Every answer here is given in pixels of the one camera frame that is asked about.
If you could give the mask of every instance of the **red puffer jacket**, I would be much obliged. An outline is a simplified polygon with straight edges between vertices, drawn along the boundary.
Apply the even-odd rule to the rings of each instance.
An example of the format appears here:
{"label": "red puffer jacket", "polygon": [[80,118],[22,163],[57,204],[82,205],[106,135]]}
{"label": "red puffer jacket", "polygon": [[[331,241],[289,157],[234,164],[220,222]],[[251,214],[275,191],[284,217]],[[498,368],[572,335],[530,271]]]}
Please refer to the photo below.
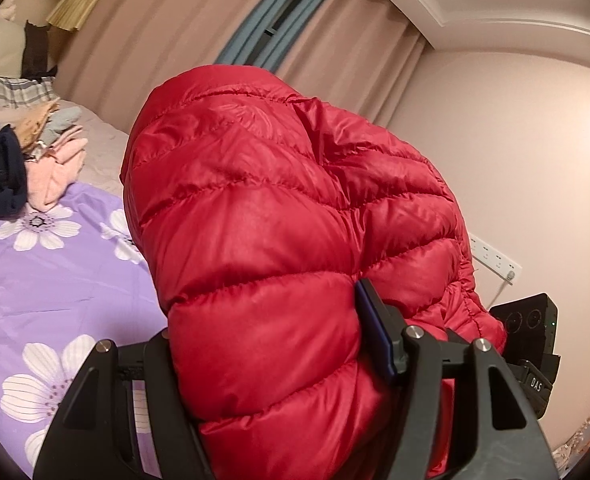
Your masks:
{"label": "red puffer jacket", "polygon": [[[360,352],[362,276],[440,339],[452,328],[504,345],[437,170],[264,70],[204,66],[155,89],[122,181],[218,480],[371,477],[391,396]],[[443,389],[434,472],[448,448]]]}

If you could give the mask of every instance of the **camera lens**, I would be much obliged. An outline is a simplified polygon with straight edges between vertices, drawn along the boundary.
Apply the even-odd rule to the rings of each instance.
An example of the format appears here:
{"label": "camera lens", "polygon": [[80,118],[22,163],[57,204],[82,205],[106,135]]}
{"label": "camera lens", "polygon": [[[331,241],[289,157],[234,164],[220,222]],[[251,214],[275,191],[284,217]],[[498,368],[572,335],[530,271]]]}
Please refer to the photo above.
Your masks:
{"label": "camera lens", "polygon": [[526,318],[526,323],[529,328],[535,328],[541,322],[541,312],[539,310],[533,310],[530,314],[528,314],[528,318]]}
{"label": "camera lens", "polygon": [[506,332],[512,334],[517,332],[521,326],[521,314],[519,312],[514,312],[508,316],[506,319],[505,327]]}

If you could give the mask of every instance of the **metal screw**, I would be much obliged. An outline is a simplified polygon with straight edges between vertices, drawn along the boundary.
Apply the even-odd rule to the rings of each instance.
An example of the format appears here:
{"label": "metal screw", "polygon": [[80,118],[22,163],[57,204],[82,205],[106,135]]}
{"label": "metal screw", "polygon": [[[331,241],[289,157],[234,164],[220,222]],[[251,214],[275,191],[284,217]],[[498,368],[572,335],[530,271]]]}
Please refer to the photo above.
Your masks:
{"label": "metal screw", "polygon": [[101,341],[98,341],[98,343],[96,344],[96,350],[103,354],[105,352],[108,352],[111,349],[111,346],[113,345],[108,339],[102,339]]}
{"label": "metal screw", "polygon": [[417,325],[411,325],[406,329],[406,335],[413,339],[421,339],[424,337],[424,329]]}
{"label": "metal screw", "polygon": [[482,352],[488,352],[492,348],[491,342],[483,337],[475,340],[475,346]]}

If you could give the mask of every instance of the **pile of clothes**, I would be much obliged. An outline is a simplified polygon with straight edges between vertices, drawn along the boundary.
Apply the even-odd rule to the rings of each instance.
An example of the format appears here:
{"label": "pile of clothes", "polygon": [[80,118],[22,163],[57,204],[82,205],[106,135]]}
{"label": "pile of clothes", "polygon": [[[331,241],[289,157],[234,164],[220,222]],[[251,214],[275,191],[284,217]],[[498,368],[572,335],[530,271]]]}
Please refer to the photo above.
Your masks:
{"label": "pile of clothes", "polygon": [[0,108],[0,218],[27,202],[47,212],[77,179],[88,142],[76,124],[82,110],[59,108],[58,100]]}

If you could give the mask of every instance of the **power outlet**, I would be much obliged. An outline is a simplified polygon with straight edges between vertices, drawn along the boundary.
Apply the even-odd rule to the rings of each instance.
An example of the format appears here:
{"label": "power outlet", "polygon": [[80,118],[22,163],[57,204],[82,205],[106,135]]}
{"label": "power outlet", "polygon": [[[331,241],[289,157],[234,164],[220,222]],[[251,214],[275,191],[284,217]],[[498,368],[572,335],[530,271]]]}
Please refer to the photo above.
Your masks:
{"label": "power outlet", "polygon": [[481,264],[496,273],[499,277],[504,279],[511,285],[515,283],[521,274],[521,266],[517,262],[510,259],[505,254],[501,253],[490,244],[487,244],[481,238],[473,234],[468,234],[470,238],[470,251]]}

